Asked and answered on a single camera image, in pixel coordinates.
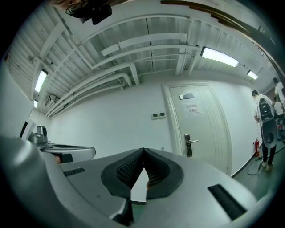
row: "door frame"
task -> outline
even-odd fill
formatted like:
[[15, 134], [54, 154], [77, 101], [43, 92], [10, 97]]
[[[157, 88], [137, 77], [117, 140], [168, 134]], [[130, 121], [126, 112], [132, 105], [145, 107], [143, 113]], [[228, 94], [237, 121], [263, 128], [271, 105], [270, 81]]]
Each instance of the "door frame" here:
[[168, 119], [169, 119], [169, 125], [171, 129], [171, 139], [172, 139], [172, 145], [173, 145], [173, 150], [174, 154], [184, 156], [183, 153], [183, 137], [180, 133], [180, 127], [178, 123], [178, 117], [176, 114], [174, 102], [172, 99], [172, 95], [170, 92], [170, 88], [175, 88], [175, 87], [184, 87], [184, 86], [207, 86], [209, 90], [212, 93], [213, 98], [218, 104], [218, 108], [220, 110], [222, 120], [225, 126], [226, 130], [226, 136], [227, 136], [227, 175], [231, 175], [232, 171], [232, 143], [231, 143], [231, 135], [230, 131], [228, 128], [228, 122], [226, 120], [226, 116], [224, 114], [224, 110], [222, 108], [222, 105], [214, 91], [214, 89], [211, 87], [210, 83], [208, 81], [173, 81], [169, 82], [167, 84], [162, 84], [162, 90], [163, 90], [163, 98], [165, 101], [165, 106], [166, 106], [166, 111], [168, 114]]

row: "white shirt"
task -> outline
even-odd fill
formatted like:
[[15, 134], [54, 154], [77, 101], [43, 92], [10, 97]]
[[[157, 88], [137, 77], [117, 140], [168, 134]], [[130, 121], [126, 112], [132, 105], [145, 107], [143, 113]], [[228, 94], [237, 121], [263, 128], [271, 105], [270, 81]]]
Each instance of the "white shirt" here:
[[271, 113], [272, 113], [272, 116], [274, 116], [274, 108], [272, 107], [272, 101], [265, 95], [259, 95], [257, 98], [254, 99], [253, 115], [260, 118], [259, 101], [261, 98], [264, 98], [267, 101], [267, 103], [271, 106]]
[[282, 89], [283, 89], [282, 82], [279, 82], [275, 87], [275, 94], [279, 95], [280, 101], [283, 104], [283, 102], [285, 101], [285, 97], [282, 93]]
[[274, 104], [274, 109], [275, 109], [277, 115], [282, 115], [283, 114], [283, 106], [282, 106], [282, 104], [280, 102], [276, 102]]

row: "ceiling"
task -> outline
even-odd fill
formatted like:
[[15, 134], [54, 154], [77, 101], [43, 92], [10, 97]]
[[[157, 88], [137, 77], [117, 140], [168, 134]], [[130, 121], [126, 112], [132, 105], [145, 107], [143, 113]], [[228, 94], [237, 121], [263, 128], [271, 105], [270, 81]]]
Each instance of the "ceiling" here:
[[[200, 56], [203, 46], [230, 55], [240, 64], [233, 68], [204, 59]], [[247, 76], [250, 69], [259, 76], [254, 83], [260, 91], [269, 88], [276, 76], [259, 48], [238, 32], [204, 12], [181, 6], [162, 7], [156, 0], [151, 4], [142, 0], [115, 6], [113, 15], [96, 26], [91, 21], [81, 24], [65, 12], [42, 5], [27, 19], [9, 49], [11, 75], [31, 100], [39, 101], [38, 109], [45, 113], [48, 112], [45, 101], [50, 94], [62, 98], [91, 76], [125, 62], [134, 63], [139, 78], [165, 70], [172, 71], [174, 77], [191, 76], [192, 70], [197, 69], [251, 81]], [[49, 74], [38, 94], [34, 88], [43, 68]], [[104, 78], [117, 73], [127, 73], [135, 85], [129, 68], [116, 70]], [[122, 80], [103, 83], [83, 95], [117, 83]]]

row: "sign on door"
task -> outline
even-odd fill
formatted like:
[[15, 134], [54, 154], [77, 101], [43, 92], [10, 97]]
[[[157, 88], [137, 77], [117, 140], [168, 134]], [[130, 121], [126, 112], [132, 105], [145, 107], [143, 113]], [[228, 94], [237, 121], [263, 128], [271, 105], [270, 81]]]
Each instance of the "sign on door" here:
[[186, 116], [203, 114], [202, 106], [198, 102], [191, 102], [183, 104]]

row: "wall switch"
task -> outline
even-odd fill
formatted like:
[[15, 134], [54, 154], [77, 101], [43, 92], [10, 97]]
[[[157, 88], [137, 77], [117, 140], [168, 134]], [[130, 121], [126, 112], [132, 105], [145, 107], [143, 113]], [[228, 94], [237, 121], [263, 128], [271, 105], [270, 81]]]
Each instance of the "wall switch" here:
[[161, 112], [161, 113], [159, 113], [159, 118], [160, 119], [163, 119], [163, 118], [165, 118], [166, 116], [165, 116], [165, 113], [164, 112]]
[[159, 115], [157, 113], [151, 115], [151, 119], [158, 119]]

